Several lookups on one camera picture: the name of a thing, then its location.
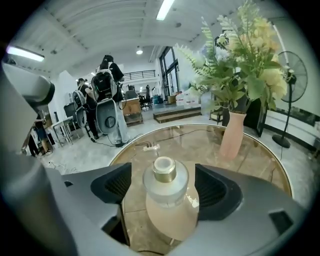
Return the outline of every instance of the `ceiling light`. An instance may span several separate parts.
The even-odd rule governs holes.
[[[15,46],[8,46],[6,48],[6,52],[8,54],[12,54],[12,55],[18,55],[18,56],[22,56],[31,60],[35,60],[38,62],[42,62],[45,57],[43,55],[37,54],[35,52],[29,51],[29,50],[25,50],[19,47],[15,47]]]
[[[138,46],[138,50],[136,50],[136,54],[141,55],[144,51],[140,46]]]
[[[159,10],[159,13],[156,16],[156,19],[158,21],[163,21],[166,18],[166,16],[167,16],[172,4],[174,3],[174,1],[175,0],[163,0],[163,3],[162,3],[162,5],[160,7],[160,10]]]

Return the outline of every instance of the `backpack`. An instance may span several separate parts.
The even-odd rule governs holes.
[[[92,78],[91,85],[98,94],[98,102],[110,99],[117,93],[117,84],[109,69],[99,70]]]
[[[87,95],[84,96],[84,94],[81,92],[81,88],[82,88],[82,85],[80,86],[79,89],[76,89],[72,94],[73,102],[76,110],[80,107],[83,107],[87,102]]]

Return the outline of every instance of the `standing fan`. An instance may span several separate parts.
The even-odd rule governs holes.
[[[299,56],[292,51],[283,51],[279,53],[278,58],[279,63],[282,66],[289,67],[287,69],[287,77],[290,77],[290,79],[287,81],[287,92],[281,99],[284,102],[287,102],[289,107],[283,134],[273,135],[272,139],[280,146],[288,149],[290,148],[290,142],[285,138],[285,135],[289,123],[291,104],[292,102],[299,100],[305,93],[308,83],[308,75],[305,64]]]

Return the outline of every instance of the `fan base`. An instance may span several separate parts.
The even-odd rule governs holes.
[[[272,139],[278,145],[280,145],[286,149],[290,148],[290,142],[285,137],[282,138],[282,136],[275,134],[272,136]]]

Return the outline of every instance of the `railing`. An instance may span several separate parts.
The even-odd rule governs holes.
[[[155,78],[156,77],[156,71],[155,70],[144,70],[144,71],[138,71],[138,72],[131,72],[131,73],[125,73],[123,74],[124,80],[136,80],[136,79],[146,79],[146,78]]]

